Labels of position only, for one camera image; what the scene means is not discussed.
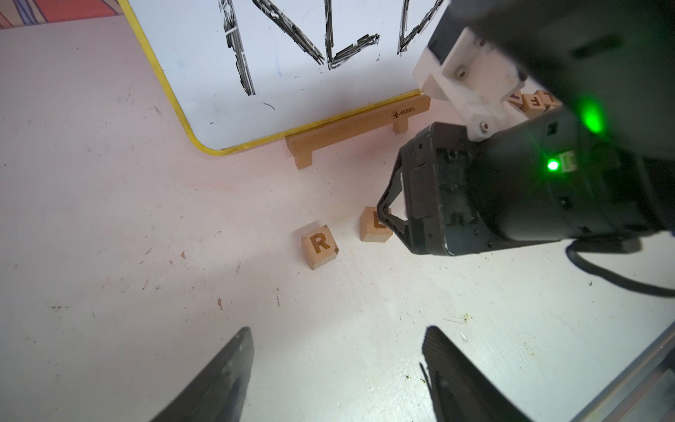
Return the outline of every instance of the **letter r block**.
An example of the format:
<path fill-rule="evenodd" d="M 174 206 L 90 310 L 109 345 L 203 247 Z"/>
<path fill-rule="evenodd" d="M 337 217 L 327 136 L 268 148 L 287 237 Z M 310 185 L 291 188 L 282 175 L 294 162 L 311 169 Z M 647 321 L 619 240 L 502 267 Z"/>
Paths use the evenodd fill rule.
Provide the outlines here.
<path fill-rule="evenodd" d="M 307 261 L 312 269 L 317 269 L 323 264 L 334 260 L 338 256 L 337 244 L 328 226 L 322 226 L 302 238 L 302 249 L 307 255 Z"/>
<path fill-rule="evenodd" d="M 361 240 L 363 242 L 386 242 L 394 234 L 377 218 L 377 208 L 366 207 L 361 214 Z"/>

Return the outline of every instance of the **screw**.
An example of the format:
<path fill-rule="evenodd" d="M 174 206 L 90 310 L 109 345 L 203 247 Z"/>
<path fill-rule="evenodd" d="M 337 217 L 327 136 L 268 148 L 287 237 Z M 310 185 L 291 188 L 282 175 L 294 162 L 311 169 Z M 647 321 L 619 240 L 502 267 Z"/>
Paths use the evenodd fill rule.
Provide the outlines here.
<path fill-rule="evenodd" d="M 455 70 L 455 77 L 457 79 L 462 79 L 465 76 L 466 76 L 466 68 L 464 66 L 460 66 Z"/>

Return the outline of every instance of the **whiteboard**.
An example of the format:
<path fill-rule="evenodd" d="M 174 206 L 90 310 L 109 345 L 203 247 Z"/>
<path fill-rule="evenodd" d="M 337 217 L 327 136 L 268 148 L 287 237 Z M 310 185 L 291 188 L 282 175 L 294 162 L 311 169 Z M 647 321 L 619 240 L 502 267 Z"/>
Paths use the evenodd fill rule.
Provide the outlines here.
<path fill-rule="evenodd" d="M 196 139 L 211 150 L 417 89 L 413 68 L 445 7 L 443 0 L 128 1 Z"/>

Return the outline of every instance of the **green led light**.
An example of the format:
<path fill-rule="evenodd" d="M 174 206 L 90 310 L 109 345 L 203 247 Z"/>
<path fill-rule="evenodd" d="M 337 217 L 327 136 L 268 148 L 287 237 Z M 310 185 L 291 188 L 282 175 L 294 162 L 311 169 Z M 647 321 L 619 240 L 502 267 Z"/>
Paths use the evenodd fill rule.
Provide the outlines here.
<path fill-rule="evenodd" d="M 600 104 L 593 99 L 583 99 L 579 104 L 581 121 L 594 134 L 605 132 L 605 116 Z"/>

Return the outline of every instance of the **yellow whiteboard frame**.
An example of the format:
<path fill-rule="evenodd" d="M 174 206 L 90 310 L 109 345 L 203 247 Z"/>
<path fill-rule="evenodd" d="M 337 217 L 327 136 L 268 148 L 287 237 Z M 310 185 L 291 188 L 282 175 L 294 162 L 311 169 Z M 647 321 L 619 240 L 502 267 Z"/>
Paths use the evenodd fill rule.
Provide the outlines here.
<path fill-rule="evenodd" d="M 237 153 L 239 151 L 243 151 L 245 149 L 249 149 L 252 147 L 257 147 L 258 145 L 266 144 L 268 142 L 271 142 L 273 140 L 285 138 L 289 135 L 293 135 L 299 132 L 303 132 L 308 129 L 313 129 L 316 128 L 317 126 L 321 126 L 326 123 L 331 123 L 336 120 L 344 119 L 345 117 L 349 117 L 351 115 L 363 113 L 364 111 L 372 110 L 374 108 L 378 108 L 383 105 L 387 105 L 390 103 L 393 103 L 395 101 L 400 101 L 402 99 L 406 99 L 409 97 L 412 97 L 414 95 L 420 94 L 420 90 L 414 90 L 410 91 L 409 93 L 401 94 L 396 97 L 392 97 L 390 99 L 386 99 L 384 101 L 380 101 L 378 103 L 374 104 L 369 104 L 365 105 L 364 107 L 359 107 L 358 109 L 354 109 L 351 111 L 347 111 L 345 113 L 341 114 L 336 114 L 331 117 L 327 117 L 322 120 L 317 120 L 313 123 L 308 123 L 302 126 L 298 126 L 297 128 L 292 128 L 289 130 L 284 130 L 283 132 L 275 133 L 274 135 L 269 135 L 264 138 L 256 139 L 256 140 L 251 140 L 249 142 L 245 142 L 241 145 L 236 145 L 234 147 L 229 147 L 225 149 L 211 149 L 209 147 L 204 146 L 201 142 L 199 142 L 199 139 L 194 135 L 194 132 L 192 131 L 192 128 L 190 127 L 190 123 L 188 123 L 188 118 L 185 116 L 185 113 L 183 113 L 183 109 L 180 107 L 180 104 L 178 103 L 178 99 L 176 98 L 176 95 L 173 93 L 173 90 L 171 89 L 171 85 L 169 84 L 169 80 L 167 79 L 166 75 L 164 74 L 164 71 L 162 70 L 161 65 L 159 64 L 159 61 L 157 60 L 157 56 L 155 56 L 155 52 L 153 51 L 153 48 L 150 46 L 150 42 L 148 39 L 145 37 L 145 33 L 143 32 L 143 29 L 140 27 L 140 23 L 138 23 L 138 19 L 136 18 L 136 14 L 134 13 L 134 10 L 131 8 L 131 5 L 129 4 L 129 0 L 118 0 L 119 5 L 121 6 L 122 10 L 124 11 L 124 15 L 127 18 L 127 21 L 129 21 L 129 25 L 131 25 L 132 30 L 134 31 L 134 34 L 136 34 L 136 38 L 138 38 L 138 42 L 140 43 L 141 48 L 143 48 L 143 51 L 145 52 L 145 55 L 148 57 L 148 60 L 150 61 L 150 64 L 153 67 L 153 70 L 155 71 L 155 75 L 157 75 L 157 79 L 159 79 L 159 84 L 164 88 L 164 93 L 167 95 L 167 98 L 169 99 L 169 102 L 171 103 L 171 106 L 173 106 L 173 109 L 175 110 L 176 115 L 178 115 L 178 119 L 180 120 L 180 123 L 183 125 L 183 129 L 185 129 L 185 133 L 188 134 L 188 138 L 190 139 L 190 142 L 200 151 L 210 154 L 210 155 L 227 155 L 227 154 L 232 154 L 232 153 Z"/>

